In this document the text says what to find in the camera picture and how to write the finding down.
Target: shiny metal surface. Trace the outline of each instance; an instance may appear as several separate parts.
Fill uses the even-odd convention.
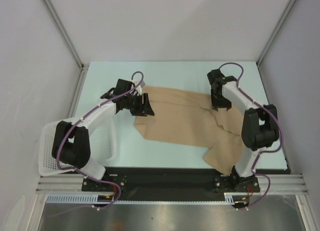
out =
[[[39,231],[305,231],[293,195],[267,196],[249,211],[227,205],[115,204],[50,217],[76,206],[47,203]]]

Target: table surface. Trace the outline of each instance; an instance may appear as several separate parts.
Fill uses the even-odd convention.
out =
[[[175,88],[210,94],[207,73],[224,62],[211,61],[153,61],[153,62],[91,62],[86,74],[75,116],[81,117],[99,102],[100,96],[115,87],[118,79],[130,80],[132,73],[142,71],[146,85]],[[239,62],[244,67],[241,87],[261,104],[267,97],[255,62]],[[225,76],[240,75],[235,65],[221,69]],[[195,147],[160,141],[145,140],[134,127],[135,117],[128,110],[113,116],[116,128],[117,155],[103,163],[109,167],[159,167],[159,168],[212,168],[203,161],[206,147]],[[279,145],[275,142],[270,149]],[[282,150],[263,154],[258,169],[286,170]]]

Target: purple cable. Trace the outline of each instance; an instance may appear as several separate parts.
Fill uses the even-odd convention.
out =
[[[141,74],[141,80],[140,80],[140,81],[138,82],[138,84],[135,85],[132,89],[130,89],[129,91],[124,92],[124,93],[122,93],[122,94],[120,94],[120,95],[117,95],[117,96],[115,96],[115,97],[112,97],[112,98],[110,98],[110,99],[102,102],[100,105],[95,106],[93,109],[91,109],[89,112],[87,112],[87,113],[82,117],[82,119],[79,119],[77,122],[74,123],[74,125],[72,125],[72,127],[69,129],[69,131],[68,131],[68,132],[66,133],[66,135],[64,136],[64,138],[63,138],[63,140],[62,140],[62,142],[61,142],[61,144],[60,144],[60,146],[59,146],[58,152],[57,152],[57,154],[56,154],[56,165],[57,165],[57,167],[58,167],[59,170],[74,170],[74,169],[75,169],[74,167],[65,167],[65,168],[63,168],[63,167],[61,167],[61,165],[60,165],[60,155],[61,155],[61,152],[62,152],[62,148],[63,148],[64,144],[66,143],[66,141],[67,141],[69,135],[71,134],[71,132],[75,129],[75,127],[76,127],[78,124],[80,124],[83,120],[85,120],[86,118],[88,118],[88,117],[89,117],[94,111],[96,111],[100,106],[103,106],[103,105],[105,105],[105,104],[107,104],[107,103],[109,103],[109,102],[111,102],[111,101],[113,101],[113,100],[116,100],[116,99],[118,99],[118,98],[121,98],[121,97],[123,97],[123,96],[131,93],[131,92],[134,91],[138,86],[140,86],[140,85],[142,84],[142,82],[144,81],[144,74],[143,74],[141,71],[136,71],[136,72],[134,72],[134,73],[132,74],[132,76],[131,76],[131,79],[132,79],[132,80],[134,79],[134,76],[135,76],[136,74]],[[75,170],[76,170],[79,174],[81,174],[81,175],[83,175],[83,176],[87,176],[87,175],[86,175],[85,173],[83,173],[81,170],[79,170],[79,169],[75,169]],[[90,177],[90,176],[87,176],[87,178],[88,178],[88,179],[91,179],[91,180],[93,180],[93,181],[95,181],[95,182],[114,185],[114,186],[117,187],[117,189],[118,189],[118,191],[119,191],[117,197],[116,197],[113,201],[111,201],[109,204],[107,204],[106,206],[100,207],[100,208],[99,208],[100,210],[106,209],[107,207],[109,207],[110,205],[112,205],[114,202],[116,202],[116,201],[119,200],[119,198],[120,198],[120,196],[121,196],[121,188],[119,187],[118,184],[116,184],[115,182],[99,180],[99,179],[96,179],[96,178]],[[54,214],[54,215],[51,215],[50,217],[55,217],[55,216],[62,215],[62,214],[68,213],[68,212],[70,212],[70,211],[77,210],[77,209],[81,209],[81,208],[85,208],[85,207],[91,207],[91,205],[90,205],[90,206],[89,206],[89,205],[82,205],[82,206],[74,207],[74,208],[65,210],[65,211],[63,211],[63,212],[60,212],[60,213],[56,213],[56,214]]]
[[[283,145],[283,142],[284,142],[284,135],[283,135],[284,131],[283,131],[283,129],[282,129],[279,121],[277,120],[277,118],[276,118],[268,109],[266,109],[263,105],[259,104],[258,102],[254,101],[254,99],[251,98],[251,97],[249,96],[249,94],[247,94],[244,90],[242,90],[242,88],[239,87],[239,81],[240,81],[240,79],[241,79],[241,77],[243,76],[244,71],[245,71],[245,70],[244,70],[244,67],[243,67],[241,64],[236,63],[236,62],[226,62],[226,63],[222,64],[222,65],[219,67],[219,69],[221,69],[221,68],[222,68],[223,66],[225,66],[225,65],[236,65],[236,66],[238,66],[238,67],[241,68],[241,74],[240,74],[239,78],[238,78],[237,81],[236,81],[236,87],[237,87],[237,89],[239,90],[239,92],[240,92],[241,94],[243,94],[243,95],[244,95],[248,100],[250,100],[254,105],[258,106],[259,108],[263,109],[263,111],[265,111],[266,113],[269,114],[269,116],[275,121],[275,123],[276,123],[276,125],[277,125],[277,127],[278,127],[278,129],[279,129],[279,133],[280,133],[280,145],[279,145],[279,147],[276,148],[275,150],[262,150],[262,151],[260,151],[260,152],[258,153],[258,155],[256,156],[253,164],[252,164],[251,172],[252,172],[254,175],[256,175],[256,176],[265,177],[265,178],[268,180],[268,186],[267,186],[264,194],[261,196],[261,198],[260,198],[259,200],[257,200],[256,202],[248,205],[248,206],[247,206],[247,208],[248,208],[248,207],[252,207],[252,206],[260,203],[261,200],[262,200],[265,196],[267,196],[267,193],[268,193],[269,190],[270,190],[270,186],[271,186],[271,180],[270,180],[270,178],[269,178],[266,174],[257,174],[257,173],[255,172],[255,167],[256,167],[256,165],[257,165],[257,163],[258,163],[258,160],[259,160],[261,154],[265,154],[265,153],[276,153],[276,152],[278,152],[278,151],[282,148],[282,145]]]

